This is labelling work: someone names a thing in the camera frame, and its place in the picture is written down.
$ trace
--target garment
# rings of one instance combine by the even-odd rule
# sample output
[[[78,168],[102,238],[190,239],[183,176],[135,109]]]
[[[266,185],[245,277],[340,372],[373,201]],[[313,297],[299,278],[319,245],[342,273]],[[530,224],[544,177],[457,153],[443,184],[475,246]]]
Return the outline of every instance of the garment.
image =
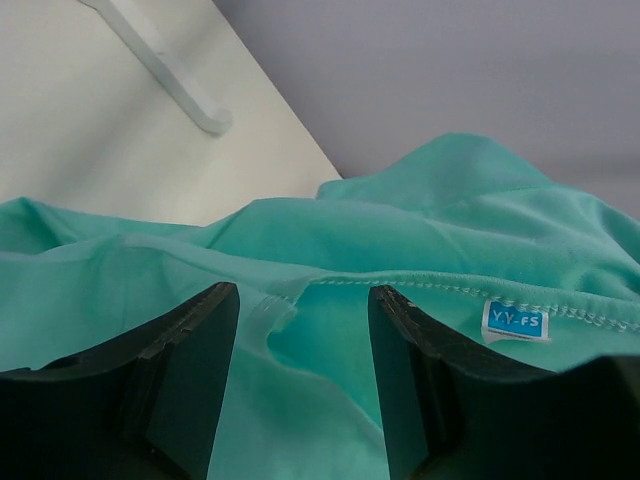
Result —
[[[640,353],[640,224],[469,134],[316,199],[208,227],[0,207],[0,368],[39,368],[212,283],[241,311],[210,478],[386,480],[367,294],[391,284],[483,342],[487,299],[549,314],[551,342],[490,348],[562,370]]]

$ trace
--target white hook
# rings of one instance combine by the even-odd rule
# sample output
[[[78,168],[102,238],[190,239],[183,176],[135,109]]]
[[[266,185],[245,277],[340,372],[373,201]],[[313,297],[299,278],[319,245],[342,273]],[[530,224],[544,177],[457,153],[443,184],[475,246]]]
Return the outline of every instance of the white hook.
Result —
[[[132,0],[79,1],[100,13],[196,125],[217,134],[231,127],[231,112],[209,97]]]

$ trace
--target stitching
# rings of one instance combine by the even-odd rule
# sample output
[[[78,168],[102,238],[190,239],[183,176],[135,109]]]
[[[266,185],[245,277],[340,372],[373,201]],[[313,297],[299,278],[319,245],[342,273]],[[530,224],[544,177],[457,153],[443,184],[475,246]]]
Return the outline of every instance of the stitching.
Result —
[[[628,322],[626,320],[617,320],[614,318],[605,317],[604,315],[596,315],[594,313],[587,312],[586,310],[580,310],[577,308],[571,308],[563,305],[531,305],[529,303],[516,302],[509,300],[499,295],[492,295],[489,292],[480,290],[477,288],[458,287],[456,285],[447,285],[443,283],[427,283],[427,282],[406,282],[395,281],[392,279],[385,279],[384,281],[372,281],[372,280],[317,280],[312,281],[316,285],[372,285],[372,284],[388,284],[403,287],[417,287],[427,289],[441,289],[450,290],[454,292],[460,292],[463,294],[471,295],[472,297],[482,297],[488,300],[499,301],[506,306],[514,306],[520,310],[531,310],[534,312],[544,312],[550,315],[556,315],[560,317],[575,318],[582,320],[589,325],[595,325],[596,327],[605,328],[607,330],[617,329],[618,332],[625,332],[630,330],[632,332],[640,332],[640,324]]]

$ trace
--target black plastic object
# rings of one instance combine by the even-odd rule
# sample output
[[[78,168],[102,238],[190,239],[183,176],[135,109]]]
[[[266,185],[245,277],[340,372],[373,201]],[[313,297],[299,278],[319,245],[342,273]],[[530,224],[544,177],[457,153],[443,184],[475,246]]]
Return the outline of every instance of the black plastic object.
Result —
[[[640,357],[553,373],[369,297],[391,480],[640,478]]]
[[[201,480],[238,321],[217,284],[42,370],[0,374],[0,478]]]

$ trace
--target clothing label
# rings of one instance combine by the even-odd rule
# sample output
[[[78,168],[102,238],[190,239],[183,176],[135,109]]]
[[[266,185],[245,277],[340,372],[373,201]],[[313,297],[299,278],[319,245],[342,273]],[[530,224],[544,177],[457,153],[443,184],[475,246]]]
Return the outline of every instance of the clothing label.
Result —
[[[487,343],[498,340],[548,342],[549,314],[518,310],[514,306],[487,300],[482,315],[482,338]]]

